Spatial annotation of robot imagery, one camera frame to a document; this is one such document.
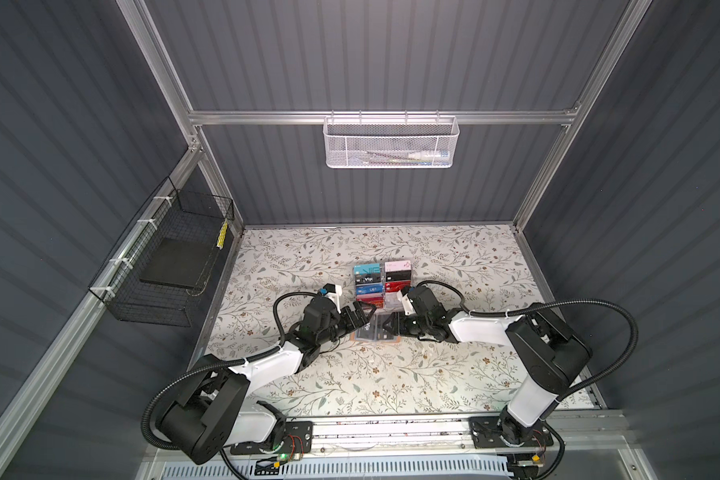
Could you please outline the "pink leather card wallet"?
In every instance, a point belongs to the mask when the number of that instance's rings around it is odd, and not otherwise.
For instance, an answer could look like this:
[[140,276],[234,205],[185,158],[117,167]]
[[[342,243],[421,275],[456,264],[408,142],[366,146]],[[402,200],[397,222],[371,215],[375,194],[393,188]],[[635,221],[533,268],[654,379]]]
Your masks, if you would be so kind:
[[368,324],[351,334],[351,339],[366,343],[398,343],[401,337],[397,320],[398,312],[376,311]]

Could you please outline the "clear acrylic card holder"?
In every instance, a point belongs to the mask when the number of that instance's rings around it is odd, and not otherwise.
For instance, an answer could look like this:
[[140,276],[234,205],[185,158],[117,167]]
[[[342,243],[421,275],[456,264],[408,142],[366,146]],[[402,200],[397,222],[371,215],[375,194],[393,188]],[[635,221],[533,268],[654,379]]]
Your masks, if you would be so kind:
[[[385,281],[385,277],[386,277],[386,273],[387,273],[387,272],[385,271],[385,269],[384,269],[385,263],[386,263],[386,262],[379,263],[379,264],[381,265],[381,269],[382,269],[382,272],[381,272],[382,282],[381,282],[380,284],[383,284],[383,285],[384,285],[384,292],[383,292],[383,294],[384,294],[384,306],[381,307],[381,308],[387,309],[387,310],[401,309],[401,308],[402,308],[402,305],[401,305],[400,303],[391,303],[391,302],[386,302],[386,301],[385,301],[385,295],[387,294],[387,292],[385,291],[385,284],[387,283],[387,282]],[[354,280],[355,275],[353,274],[353,269],[352,269],[352,277],[353,277],[353,280]]]

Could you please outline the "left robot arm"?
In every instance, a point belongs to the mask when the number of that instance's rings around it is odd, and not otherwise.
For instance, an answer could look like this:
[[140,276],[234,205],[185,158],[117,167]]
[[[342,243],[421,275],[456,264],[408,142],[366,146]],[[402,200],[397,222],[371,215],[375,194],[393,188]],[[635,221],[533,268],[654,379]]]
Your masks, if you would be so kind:
[[197,465],[224,455],[228,444],[278,440],[282,414],[251,394],[306,369],[326,344],[363,328],[376,310],[362,301],[340,308],[326,289],[278,297],[273,305],[278,342],[233,360],[201,357],[149,401],[140,420],[144,439],[158,449],[181,451]]

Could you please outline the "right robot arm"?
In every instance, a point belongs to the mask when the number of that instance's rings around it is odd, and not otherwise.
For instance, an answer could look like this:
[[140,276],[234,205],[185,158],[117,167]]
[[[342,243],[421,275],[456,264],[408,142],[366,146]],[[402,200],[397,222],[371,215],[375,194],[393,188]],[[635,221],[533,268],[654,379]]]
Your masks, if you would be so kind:
[[510,346],[527,372],[502,409],[494,430],[510,447],[524,445],[568,395],[592,358],[592,349],[554,312],[533,303],[521,313],[447,309],[426,285],[397,293],[403,310],[382,322],[385,332],[436,343]]

